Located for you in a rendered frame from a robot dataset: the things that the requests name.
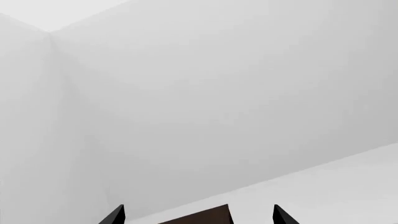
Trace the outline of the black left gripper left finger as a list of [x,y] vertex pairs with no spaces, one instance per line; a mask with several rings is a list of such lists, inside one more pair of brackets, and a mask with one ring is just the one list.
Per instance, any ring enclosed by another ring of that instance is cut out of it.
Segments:
[[124,222],[125,222],[124,205],[119,205],[98,224],[124,224]]

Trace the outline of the dark brown wooden block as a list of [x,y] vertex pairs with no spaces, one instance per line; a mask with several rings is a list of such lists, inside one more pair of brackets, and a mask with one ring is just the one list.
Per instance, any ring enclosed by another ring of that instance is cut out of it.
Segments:
[[234,224],[228,204],[159,224]]

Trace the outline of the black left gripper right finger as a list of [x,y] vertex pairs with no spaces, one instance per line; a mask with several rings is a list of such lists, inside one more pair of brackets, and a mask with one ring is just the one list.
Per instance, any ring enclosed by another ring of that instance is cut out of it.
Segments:
[[299,222],[283,210],[283,208],[276,204],[274,205],[272,219],[274,224],[299,224]]

